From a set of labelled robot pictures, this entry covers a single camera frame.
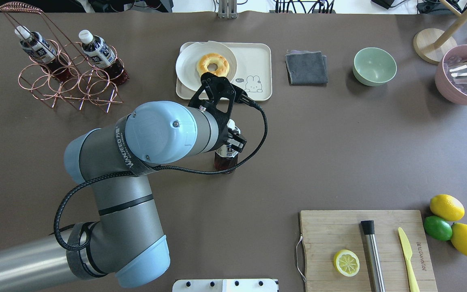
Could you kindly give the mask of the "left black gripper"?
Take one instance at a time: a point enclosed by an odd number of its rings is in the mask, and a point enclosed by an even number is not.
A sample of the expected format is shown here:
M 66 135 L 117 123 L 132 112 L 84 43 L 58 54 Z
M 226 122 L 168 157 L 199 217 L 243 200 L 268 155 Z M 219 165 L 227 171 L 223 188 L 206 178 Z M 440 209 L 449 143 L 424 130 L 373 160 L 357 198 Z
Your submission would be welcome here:
M 216 122 L 213 129 L 217 130 L 217 134 L 213 138 L 213 142 L 215 142 L 213 150 L 215 151 L 227 142 L 231 145 L 232 150 L 241 153 L 245 148 L 247 140 L 239 129 L 228 129 L 227 124 L 230 117 L 231 112 L 213 112 L 213 118 Z

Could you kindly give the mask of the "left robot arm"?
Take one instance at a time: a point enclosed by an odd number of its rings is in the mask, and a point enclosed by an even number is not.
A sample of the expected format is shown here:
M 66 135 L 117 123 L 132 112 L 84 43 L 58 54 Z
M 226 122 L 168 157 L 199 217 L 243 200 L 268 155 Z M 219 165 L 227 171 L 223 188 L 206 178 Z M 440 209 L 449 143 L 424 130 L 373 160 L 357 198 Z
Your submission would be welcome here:
M 138 287 L 170 266 L 148 174 L 238 138 L 211 101 L 140 105 L 114 126 L 73 140 L 64 165 L 76 182 L 54 216 L 53 233 L 0 251 L 0 292 L 35 292 L 114 274 Z

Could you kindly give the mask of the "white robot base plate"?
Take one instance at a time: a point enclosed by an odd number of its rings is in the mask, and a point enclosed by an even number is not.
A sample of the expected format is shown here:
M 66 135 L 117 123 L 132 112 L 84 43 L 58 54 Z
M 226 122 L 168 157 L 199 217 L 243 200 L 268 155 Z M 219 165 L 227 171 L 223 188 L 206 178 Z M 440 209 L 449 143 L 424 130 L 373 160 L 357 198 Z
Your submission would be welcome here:
M 277 279 L 180 279 L 173 292 L 278 292 Z

